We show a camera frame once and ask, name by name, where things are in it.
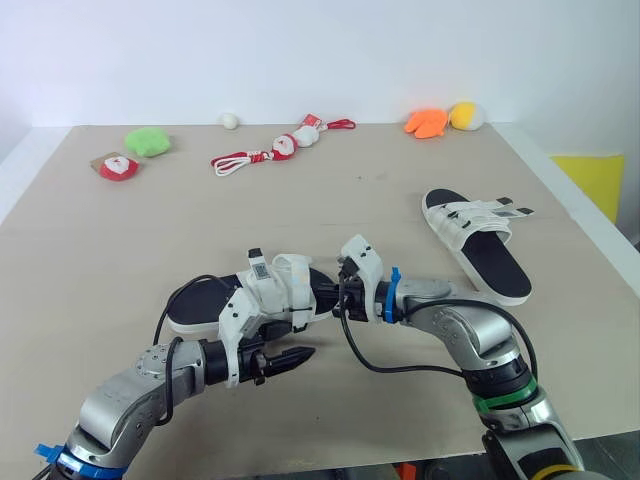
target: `orange plush toy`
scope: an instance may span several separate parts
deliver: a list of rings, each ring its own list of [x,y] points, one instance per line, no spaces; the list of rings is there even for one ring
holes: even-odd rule
[[[404,126],[404,131],[414,133],[416,138],[441,137],[444,135],[447,123],[449,123],[449,115],[444,110],[420,110],[411,114]]]

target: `black cable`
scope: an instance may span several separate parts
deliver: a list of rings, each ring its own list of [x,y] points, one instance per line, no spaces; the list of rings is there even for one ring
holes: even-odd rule
[[[167,362],[164,369],[164,397],[167,404],[167,413],[164,418],[158,420],[156,425],[161,427],[166,425],[173,418],[173,352],[176,346],[182,342],[181,337],[175,337],[169,344],[169,350],[167,351]]]
[[[458,370],[454,370],[452,368],[441,367],[439,365],[407,365],[404,367],[378,367],[369,363],[369,361],[364,358],[360,350],[358,350],[358,346],[351,335],[351,330],[349,329],[349,325],[347,322],[347,316],[344,307],[344,277],[340,275],[340,281],[338,284],[338,295],[339,295],[339,305],[340,305],[340,322],[342,323],[342,330],[344,330],[344,335],[347,337],[347,342],[351,347],[354,355],[360,363],[367,367],[369,370],[372,370],[377,373],[402,373],[402,372],[419,372],[419,371],[427,371],[427,372],[442,372],[448,373],[450,375],[455,375],[456,377],[462,377],[462,372]]]
[[[175,302],[176,299],[187,288],[189,288],[191,285],[193,285],[195,283],[198,283],[198,282],[200,282],[202,280],[215,280],[216,282],[220,283],[227,290],[231,290],[231,287],[229,286],[229,284],[227,284],[227,282],[225,282],[224,280],[222,280],[219,277],[216,277],[215,275],[208,275],[208,274],[200,275],[200,276],[197,276],[196,278],[193,278],[193,279],[189,280],[187,283],[185,283],[183,286],[181,286],[178,290],[173,292],[173,294],[169,297],[169,300],[167,300],[167,305],[164,307],[164,310],[162,311],[162,314],[160,315],[160,319],[158,320],[158,325],[156,326],[156,332],[153,335],[153,344],[154,345],[158,344],[158,340],[160,339],[160,331],[162,330],[162,324],[164,323],[164,319],[167,316],[167,312],[169,311],[169,309],[173,305],[173,302]]]
[[[51,468],[52,468],[51,464],[47,465],[38,473],[36,473],[36,476],[33,477],[32,480],[42,480],[44,477],[46,477],[49,474],[49,472],[51,471]]]
[[[467,300],[463,298],[450,298],[450,299],[442,299],[442,300],[433,300],[431,302],[423,302],[418,305],[411,307],[404,313],[404,317],[410,317],[414,313],[429,307],[436,307],[440,305],[453,305],[459,307],[478,307],[483,308],[485,310],[490,310],[494,313],[497,313],[502,318],[504,318],[507,322],[509,322],[513,328],[520,334],[522,341],[524,342],[525,347],[527,348],[527,354],[529,355],[529,362],[531,363],[531,374],[533,377],[538,380],[538,360],[536,358],[536,352],[533,348],[533,343],[527,335],[524,327],[516,318],[507,312],[504,308],[500,308],[497,305],[492,303],[482,302],[480,300]]]

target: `santa ornament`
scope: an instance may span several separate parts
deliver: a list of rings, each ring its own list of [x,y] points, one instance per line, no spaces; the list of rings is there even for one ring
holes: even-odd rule
[[[315,115],[307,115],[298,129],[293,133],[285,133],[277,137],[271,146],[270,151],[253,150],[246,152],[236,152],[223,157],[216,157],[211,160],[211,166],[215,169],[216,175],[226,177],[239,170],[245,165],[260,163],[266,160],[281,161],[289,160],[296,153],[298,148],[310,147],[320,139],[320,132],[324,130],[356,128],[355,122],[348,119],[337,120],[323,124]]]
[[[91,162],[91,167],[100,174],[101,177],[114,182],[127,180],[138,171],[138,162],[131,160],[119,153],[108,153]]]

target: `green plush toy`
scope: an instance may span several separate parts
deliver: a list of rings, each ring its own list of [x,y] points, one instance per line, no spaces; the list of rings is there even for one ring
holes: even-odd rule
[[[129,150],[141,157],[155,157],[171,147],[169,135],[158,127],[144,127],[134,130],[124,140]]]

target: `yellow ring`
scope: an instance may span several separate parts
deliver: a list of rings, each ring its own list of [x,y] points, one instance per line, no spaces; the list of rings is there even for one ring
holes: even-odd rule
[[[578,467],[574,467],[573,465],[551,465],[550,467],[543,468],[538,473],[536,473],[531,480],[544,480],[549,475],[558,472],[579,472],[580,469]]]

